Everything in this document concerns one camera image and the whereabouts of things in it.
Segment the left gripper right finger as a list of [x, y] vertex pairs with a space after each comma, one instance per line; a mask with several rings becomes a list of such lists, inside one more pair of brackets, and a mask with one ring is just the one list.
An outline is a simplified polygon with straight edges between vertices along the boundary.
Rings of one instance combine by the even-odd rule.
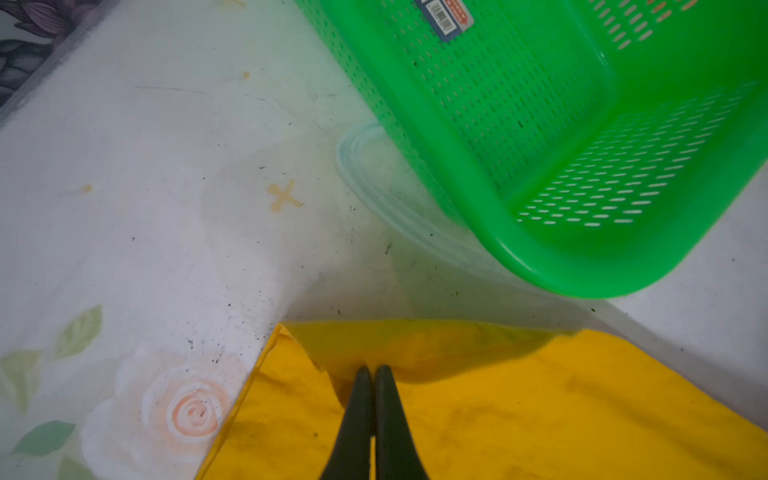
[[374, 380], [376, 478], [428, 480], [417, 453], [391, 368], [380, 366]]

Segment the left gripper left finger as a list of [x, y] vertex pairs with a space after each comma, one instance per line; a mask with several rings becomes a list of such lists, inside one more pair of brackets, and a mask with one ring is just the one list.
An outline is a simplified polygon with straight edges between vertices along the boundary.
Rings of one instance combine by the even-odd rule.
[[320, 476], [369, 480], [371, 438], [375, 433], [373, 381], [367, 367], [355, 376], [345, 413], [329, 460]]

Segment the yellow t-shirt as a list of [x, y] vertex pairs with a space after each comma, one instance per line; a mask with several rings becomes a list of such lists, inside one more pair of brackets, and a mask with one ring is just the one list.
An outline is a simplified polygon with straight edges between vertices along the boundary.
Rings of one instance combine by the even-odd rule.
[[433, 479], [763, 479], [767, 434], [626, 340], [464, 320], [286, 321], [199, 477], [315, 479], [388, 366]]

